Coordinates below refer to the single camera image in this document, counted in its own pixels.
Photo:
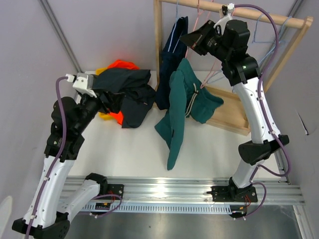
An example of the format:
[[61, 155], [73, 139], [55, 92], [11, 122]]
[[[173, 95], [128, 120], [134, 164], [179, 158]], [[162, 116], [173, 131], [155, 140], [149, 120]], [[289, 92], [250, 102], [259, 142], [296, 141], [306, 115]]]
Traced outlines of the black shorts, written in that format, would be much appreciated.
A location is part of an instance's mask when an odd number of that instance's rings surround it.
[[110, 68], [97, 76], [93, 90], [124, 93], [122, 128], [138, 128], [153, 107], [156, 91], [149, 85], [150, 70]]

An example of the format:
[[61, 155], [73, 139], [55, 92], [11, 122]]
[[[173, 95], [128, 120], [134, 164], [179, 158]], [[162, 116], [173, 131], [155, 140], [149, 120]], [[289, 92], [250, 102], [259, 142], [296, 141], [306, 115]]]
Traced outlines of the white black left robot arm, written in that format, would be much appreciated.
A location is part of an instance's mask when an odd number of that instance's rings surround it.
[[122, 193], [110, 190], [107, 177], [90, 173], [65, 201], [60, 196], [80, 148], [83, 131], [99, 110], [118, 106], [123, 94], [97, 96], [82, 93], [80, 103], [71, 97], [58, 97], [53, 106], [50, 136], [44, 151], [44, 166], [36, 194], [28, 212], [12, 224], [12, 230], [35, 239], [63, 239], [74, 217], [91, 200], [109, 198], [122, 202]]

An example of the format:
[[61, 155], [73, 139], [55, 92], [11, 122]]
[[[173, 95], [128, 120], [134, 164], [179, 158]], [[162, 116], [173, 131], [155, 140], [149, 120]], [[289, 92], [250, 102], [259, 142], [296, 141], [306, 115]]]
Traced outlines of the teal green shorts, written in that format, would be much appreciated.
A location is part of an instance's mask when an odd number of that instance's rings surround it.
[[212, 95], [201, 85], [189, 61], [183, 58], [169, 80], [169, 108], [155, 125], [155, 130], [169, 148], [167, 170], [172, 170], [176, 164], [183, 143], [186, 118], [192, 117], [205, 124], [215, 110], [224, 104], [222, 98]]

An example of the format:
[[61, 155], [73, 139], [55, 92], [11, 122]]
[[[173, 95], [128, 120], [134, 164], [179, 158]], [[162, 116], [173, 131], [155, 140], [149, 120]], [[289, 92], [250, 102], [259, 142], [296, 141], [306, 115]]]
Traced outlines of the orange mesh shorts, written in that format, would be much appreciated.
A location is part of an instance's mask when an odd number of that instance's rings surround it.
[[[110, 64], [107, 69], [111, 68], [125, 68], [129, 70], [138, 70], [139, 67], [135, 65], [133, 62], [124, 61], [124, 60], [116, 60], [112, 64]], [[108, 113], [105, 116], [105, 120], [116, 120], [119, 125], [122, 125], [124, 116], [121, 112], [119, 113]]]

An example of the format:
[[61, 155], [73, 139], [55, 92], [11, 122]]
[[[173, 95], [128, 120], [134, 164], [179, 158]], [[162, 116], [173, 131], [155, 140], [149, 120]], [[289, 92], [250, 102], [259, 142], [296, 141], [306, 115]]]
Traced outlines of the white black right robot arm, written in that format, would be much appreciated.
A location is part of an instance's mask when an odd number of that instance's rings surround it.
[[209, 193], [215, 202], [257, 201], [252, 179], [257, 169], [274, 152], [289, 143], [272, 116], [261, 85], [261, 72], [255, 58], [247, 54], [250, 31], [247, 23], [231, 19], [225, 27], [207, 21], [198, 30], [180, 37], [199, 55], [210, 53], [221, 61], [222, 72], [243, 104], [251, 129], [251, 140], [238, 146], [241, 161], [227, 186], [213, 186]]

